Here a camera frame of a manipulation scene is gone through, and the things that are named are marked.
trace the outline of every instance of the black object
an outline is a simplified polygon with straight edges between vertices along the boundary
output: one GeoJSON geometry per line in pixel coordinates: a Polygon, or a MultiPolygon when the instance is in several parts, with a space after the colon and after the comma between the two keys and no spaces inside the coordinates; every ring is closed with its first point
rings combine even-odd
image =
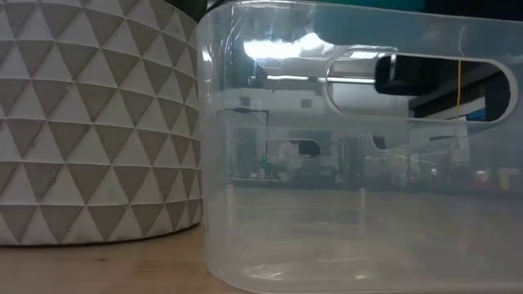
{"type": "Polygon", "coordinates": [[[376,64],[374,87],[388,95],[426,95],[438,88],[438,67],[434,58],[385,56],[376,64]]]}
{"type": "Polygon", "coordinates": [[[165,0],[180,9],[197,22],[202,19],[207,10],[207,0],[165,0]]]}
{"type": "Polygon", "coordinates": [[[494,20],[523,20],[519,1],[495,0],[425,0],[426,13],[447,16],[470,16],[494,20]]]}
{"type": "Polygon", "coordinates": [[[209,8],[207,8],[207,13],[215,10],[216,8],[218,8],[221,4],[223,4],[225,2],[226,2],[226,0],[217,0],[209,8]]]}
{"type": "Polygon", "coordinates": [[[380,150],[384,150],[387,148],[387,144],[385,144],[385,138],[382,136],[373,136],[373,142],[376,145],[376,148],[380,150]]]}
{"type": "Polygon", "coordinates": [[[485,121],[492,122],[505,113],[510,95],[510,85],[504,74],[493,77],[485,84],[485,121]]]}
{"type": "Polygon", "coordinates": [[[321,147],[313,140],[299,140],[297,142],[298,153],[307,158],[317,158],[321,153],[321,147]]]}

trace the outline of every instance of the fluorescent light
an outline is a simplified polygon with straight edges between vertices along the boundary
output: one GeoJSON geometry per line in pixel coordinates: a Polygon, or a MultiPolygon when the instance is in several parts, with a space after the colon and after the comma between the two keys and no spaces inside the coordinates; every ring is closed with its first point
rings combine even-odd
{"type": "MultiPolygon", "coordinates": [[[[272,81],[308,81],[309,77],[303,76],[267,76],[267,79],[272,81]]],[[[325,82],[325,78],[318,78],[318,81],[325,82]]],[[[359,84],[374,84],[373,78],[327,78],[327,82],[344,82],[344,83],[359,83],[359,84]]]]}
{"type": "Polygon", "coordinates": [[[287,59],[299,57],[303,51],[332,50],[333,44],[324,42],[317,34],[308,33],[294,42],[252,40],[244,42],[245,53],[253,59],[287,59]]]}
{"type": "Polygon", "coordinates": [[[373,78],[327,78],[327,82],[345,82],[345,83],[368,83],[374,84],[376,81],[373,78]]]}
{"type": "Polygon", "coordinates": [[[343,54],[339,60],[346,60],[346,59],[374,59],[379,57],[384,57],[386,54],[383,52],[375,52],[375,51],[349,51],[346,54],[343,54]]]}
{"type": "Polygon", "coordinates": [[[298,77],[298,76],[267,76],[267,79],[273,80],[273,81],[306,81],[309,78],[308,77],[298,77]]]}

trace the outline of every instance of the geometric triangle pattern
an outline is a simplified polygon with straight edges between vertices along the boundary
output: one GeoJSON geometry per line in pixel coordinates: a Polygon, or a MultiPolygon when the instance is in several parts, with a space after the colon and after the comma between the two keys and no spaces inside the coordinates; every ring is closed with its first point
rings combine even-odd
{"type": "Polygon", "coordinates": [[[195,27],[164,0],[0,0],[0,245],[200,222],[195,27]]]}

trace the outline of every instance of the ceramic pot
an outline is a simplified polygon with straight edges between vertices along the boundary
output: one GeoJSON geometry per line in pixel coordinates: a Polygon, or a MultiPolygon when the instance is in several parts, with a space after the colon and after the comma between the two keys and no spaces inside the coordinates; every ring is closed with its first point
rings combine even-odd
{"type": "Polygon", "coordinates": [[[195,26],[163,0],[0,0],[0,244],[200,222],[195,26]]]}

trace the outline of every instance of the wooden surface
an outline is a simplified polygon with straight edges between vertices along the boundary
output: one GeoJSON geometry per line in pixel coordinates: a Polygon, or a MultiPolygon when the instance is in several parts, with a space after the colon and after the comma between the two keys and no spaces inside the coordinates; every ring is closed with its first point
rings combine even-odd
{"type": "Polygon", "coordinates": [[[203,261],[203,227],[133,243],[0,248],[0,293],[240,294],[203,261]]]}

